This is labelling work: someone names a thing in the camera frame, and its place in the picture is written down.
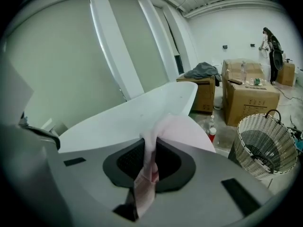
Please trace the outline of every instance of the concrete floor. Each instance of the concrete floor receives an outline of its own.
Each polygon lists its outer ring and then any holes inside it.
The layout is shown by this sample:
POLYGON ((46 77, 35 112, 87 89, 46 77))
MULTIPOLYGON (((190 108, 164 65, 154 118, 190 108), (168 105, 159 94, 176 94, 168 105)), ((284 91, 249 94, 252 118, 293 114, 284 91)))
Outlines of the concrete floor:
MULTIPOLYGON (((299 130, 303 130, 303 101, 298 100, 296 98, 292 98, 297 97, 299 99, 303 99, 303 87, 297 84, 294 87, 289 87, 278 83, 276 83, 275 87, 281 90, 279 91, 280 100, 277 109, 281 113, 282 123, 285 126, 291 127, 291 116, 292 121, 297 126, 297 128, 299 130)), ((222 106, 222 96, 223 89, 222 83, 220 83, 220 87, 216 87, 215 89, 214 106, 222 106)), ((217 129, 213 145, 218 154, 228 157, 229 151, 231 150, 232 143, 236 135, 237 128, 227 126, 225 124, 223 110, 214 109, 213 115, 215 119, 215 127, 217 129)), ((207 122, 210 116, 195 113, 191 113, 189 116, 194 119, 203 129, 207 127, 207 122)), ((298 163, 295 169, 290 173, 276 177, 272 181, 262 181, 262 183, 267 186, 273 194, 276 194, 281 190, 286 189, 292 184, 293 180, 296 178, 299 169, 300 166, 298 163)))

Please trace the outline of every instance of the wicker basket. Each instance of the wicker basket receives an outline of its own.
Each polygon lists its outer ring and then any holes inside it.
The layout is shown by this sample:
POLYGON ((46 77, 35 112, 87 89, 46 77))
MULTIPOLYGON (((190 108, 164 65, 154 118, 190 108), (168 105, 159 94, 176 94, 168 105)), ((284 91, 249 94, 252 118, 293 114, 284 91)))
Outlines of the wicker basket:
POLYGON ((228 158, 259 180, 288 173, 297 162, 294 139, 281 123, 278 110, 240 121, 228 158), (269 115, 276 111, 280 119, 269 115))

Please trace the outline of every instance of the white column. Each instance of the white column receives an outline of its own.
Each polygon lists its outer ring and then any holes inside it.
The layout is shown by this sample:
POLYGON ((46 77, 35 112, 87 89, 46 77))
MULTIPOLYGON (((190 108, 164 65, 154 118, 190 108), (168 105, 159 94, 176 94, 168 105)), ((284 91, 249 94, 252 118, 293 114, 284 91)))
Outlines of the white column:
POLYGON ((144 93, 108 0, 91 0, 94 22, 107 63, 125 98, 144 93))
POLYGON ((177 64, 169 39, 159 15, 150 0, 138 0, 155 37, 169 81, 176 81, 179 76, 177 64))
POLYGON ((191 31, 186 19, 172 6, 164 6, 163 11, 174 34, 184 72, 187 72, 195 68, 198 64, 195 42, 192 38, 191 31))

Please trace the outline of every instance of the roller shade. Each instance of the roller shade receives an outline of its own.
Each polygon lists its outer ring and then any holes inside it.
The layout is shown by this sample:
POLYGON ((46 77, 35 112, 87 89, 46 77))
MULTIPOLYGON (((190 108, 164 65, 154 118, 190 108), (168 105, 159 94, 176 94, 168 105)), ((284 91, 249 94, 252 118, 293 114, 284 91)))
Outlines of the roller shade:
POLYGON ((144 91, 164 85, 168 76, 138 0, 109 2, 144 91))
POLYGON ((176 48, 174 39, 173 39, 173 37, 172 37, 172 35, 171 35, 171 32, 170 32, 170 30, 169 30, 169 24, 167 23, 167 20, 166 20, 166 18, 165 18, 165 15, 164 15, 164 13, 163 13, 163 10, 160 9, 160 8, 158 8, 158 7, 156 7, 156 6, 154 6, 154 7, 155 7, 155 9, 156 9, 156 11, 157 11, 157 13, 158 13, 158 15, 159 15, 159 17, 160 17, 160 20, 161 20, 161 22, 162 22, 164 28, 165 28, 165 32, 166 32, 166 34, 167 34, 167 36, 168 36, 168 38, 169 38, 170 46, 171 46, 171 48, 172 48, 172 50, 173 50, 174 55, 175 55, 175 56, 176 56, 176 55, 179 55, 179 52, 178 52, 178 50, 177 50, 177 48, 176 48))
POLYGON ((34 14, 8 37, 6 54, 34 90, 25 109, 32 126, 52 118, 70 128, 125 102, 98 42, 89 0, 66 0, 34 14))

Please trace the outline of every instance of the gray cloth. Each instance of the gray cloth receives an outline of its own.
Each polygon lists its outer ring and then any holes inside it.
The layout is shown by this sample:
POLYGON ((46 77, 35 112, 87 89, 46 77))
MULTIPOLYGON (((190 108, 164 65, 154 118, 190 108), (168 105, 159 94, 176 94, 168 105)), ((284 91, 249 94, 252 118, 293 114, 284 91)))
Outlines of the gray cloth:
POLYGON ((202 78, 209 78, 214 75, 215 80, 220 82, 221 76, 218 72, 218 69, 207 62, 199 63, 195 68, 186 72, 184 74, 185 78, 195 78, 195 79, 202 79, 202 78))

